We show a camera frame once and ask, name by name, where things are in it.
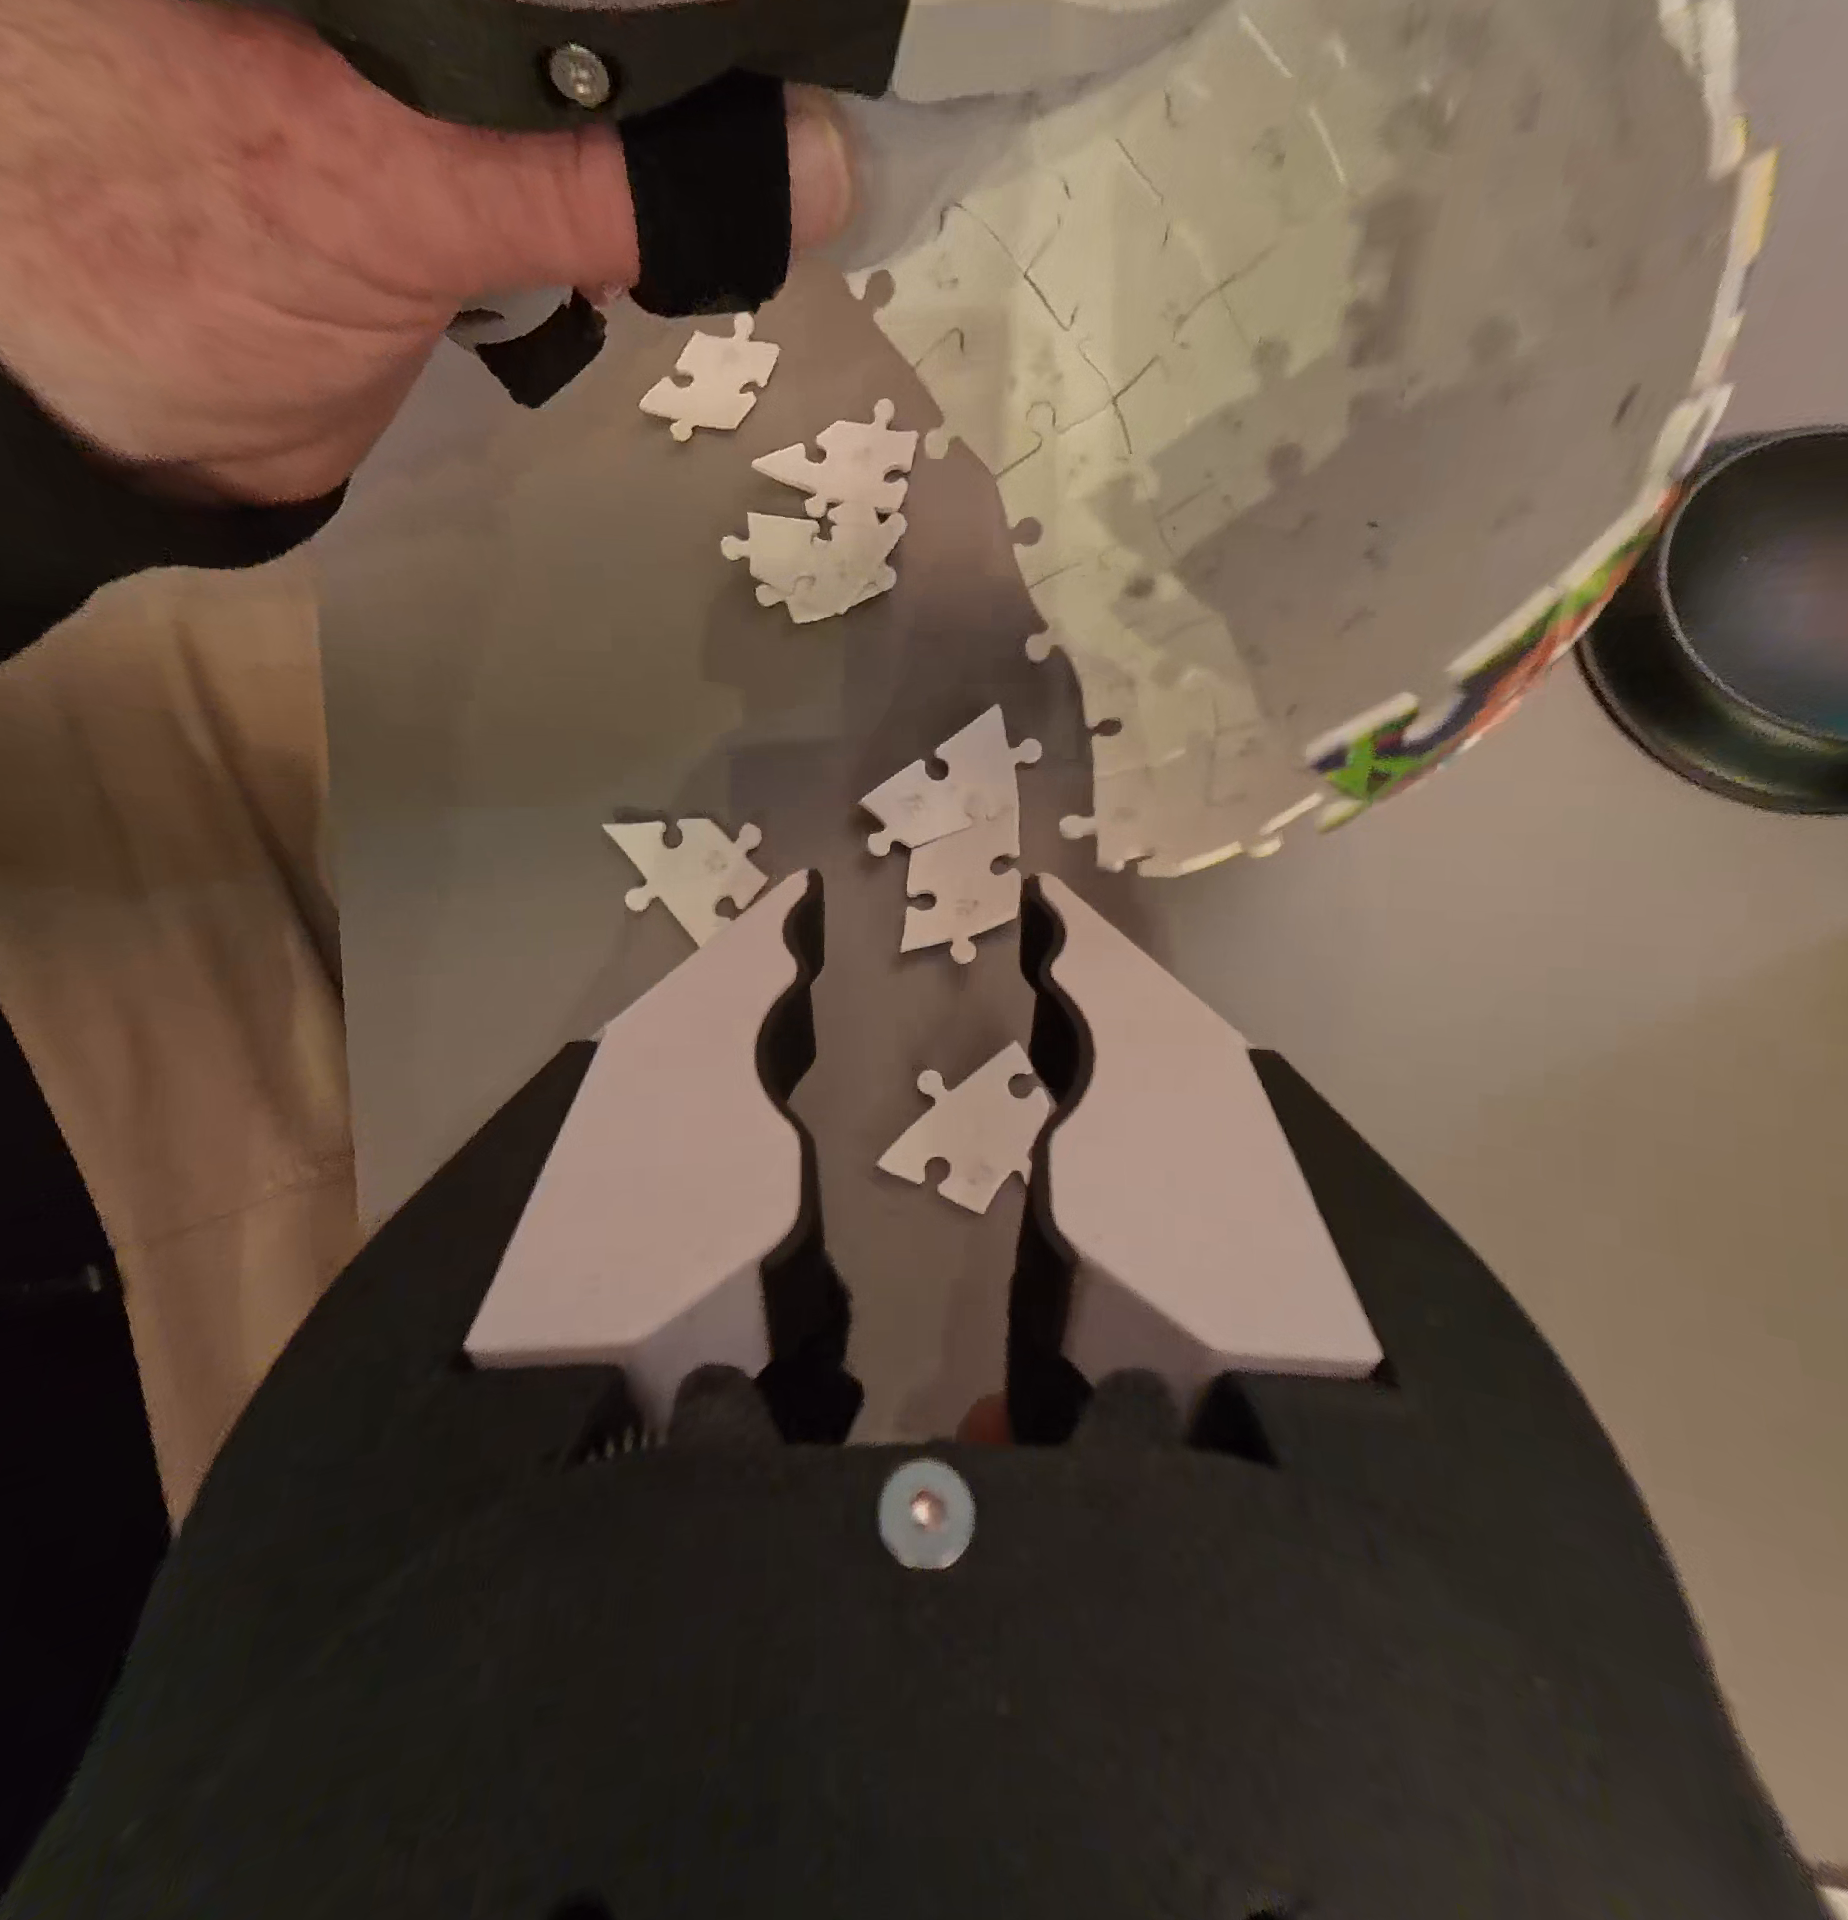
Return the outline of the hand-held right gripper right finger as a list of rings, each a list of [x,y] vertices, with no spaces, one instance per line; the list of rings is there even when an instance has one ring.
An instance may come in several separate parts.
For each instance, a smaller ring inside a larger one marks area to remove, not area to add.
[[[1230,1376],[1374,1379],[1379,1335],[1248,1038],[1052,873],[1019,936],[1052,1108],[1008,1296],[1012,1436],[1067,1440],[1123,1374],[1178,1426]]]

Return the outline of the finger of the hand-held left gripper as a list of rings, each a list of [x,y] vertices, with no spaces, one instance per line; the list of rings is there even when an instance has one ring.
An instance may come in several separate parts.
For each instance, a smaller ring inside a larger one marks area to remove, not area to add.
[[[1178,44],[1220,2],[911,2],[891,96],[1017,98],[1113,81]]]

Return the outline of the person's beige clothing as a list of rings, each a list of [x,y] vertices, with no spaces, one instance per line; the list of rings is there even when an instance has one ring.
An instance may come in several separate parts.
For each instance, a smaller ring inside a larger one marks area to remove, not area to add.
[[[312,569],[163,569],[0,665],[0,1007],[119,1266],[172,1521],[359,1252]]]

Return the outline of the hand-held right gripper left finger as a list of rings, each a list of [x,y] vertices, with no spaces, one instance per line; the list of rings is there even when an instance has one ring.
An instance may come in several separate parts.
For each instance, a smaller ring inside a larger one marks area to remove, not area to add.
[[[820,965],[806,868],[599,1029],[464,1335],[472,1362],[615,1367],[646,1428],[671,1424],[686,1377],[724,1367],[788,1442],[849,1436],[851,1302],[790,1109]]]

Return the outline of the person's dark trousers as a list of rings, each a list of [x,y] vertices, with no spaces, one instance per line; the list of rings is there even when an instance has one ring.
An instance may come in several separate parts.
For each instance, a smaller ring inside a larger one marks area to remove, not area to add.
[[[166,1540],[119,1273],[0,1007],[0,1646],[104,1685]]]

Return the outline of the partly built puzzle ball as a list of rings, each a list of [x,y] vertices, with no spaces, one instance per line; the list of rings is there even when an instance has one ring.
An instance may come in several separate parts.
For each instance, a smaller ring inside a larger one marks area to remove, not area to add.
[[[987,471],[1091,796],[1182,877],[1464,753],[1670,515],[1774,155],[1737,5],[1221,5],[846,283]]]

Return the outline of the black round ball stand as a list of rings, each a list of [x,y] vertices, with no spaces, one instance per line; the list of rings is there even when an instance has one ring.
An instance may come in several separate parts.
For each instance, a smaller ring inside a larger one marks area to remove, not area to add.
[[[1705,449],[1578,659],[1614,729],[1672,775],[1848,819],[1848,423]]]

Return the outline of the person's left hand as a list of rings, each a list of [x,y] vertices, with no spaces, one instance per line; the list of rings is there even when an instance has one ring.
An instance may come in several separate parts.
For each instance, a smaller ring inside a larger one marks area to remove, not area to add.
[[[17,419],[64,481],[321,501],[480,297],[639,276],[609,127],[430,120],[238,6],[0,5],[0,518]]]

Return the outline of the puzzle pieces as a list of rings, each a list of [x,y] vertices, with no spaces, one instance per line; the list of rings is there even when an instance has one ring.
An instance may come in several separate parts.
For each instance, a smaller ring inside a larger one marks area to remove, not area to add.
[[[742,426],[779,355],[773,343],[757,339],[754,323],[743,311],[727,332],[695,330],[671,375],[641,397],[641,411],[661,419],[676,443]],[[917,433],[898,429],[893,402],[881,399],[866,419],[826,423],[817,452],[792,446],[759,456],[751,466],[798,492],[801,510],[749,511],[746,532],[719,542],[729,561],[743,564],[757,605],[809,625],[893,588],[914,447]],[[939,947],[965,966],[981,936],[1017,918],[1019,775],[1039,759],[1041,744],[1012,736],[1002,707],[989,705],[934,753],[911,761],[859,800],[875,825],[866,850],[908,854],[899,951]],[[625,908],[660,903],[697,947],[765,891],[751,856],[762,842],[754,825],[729,834],[714,820],[683,819],[601,831],[641,877],[623,895]],[[1022,1043],[1002,1046],[955,1085],[926,1070],[914,1086],[927,1108],[882,1151],[881,1171],[922,1185],[939,1170],[936,1193],[966,1213],[985,1213],[1008,1181],[1031,1178],[1052,1096],[1032,1081]]]

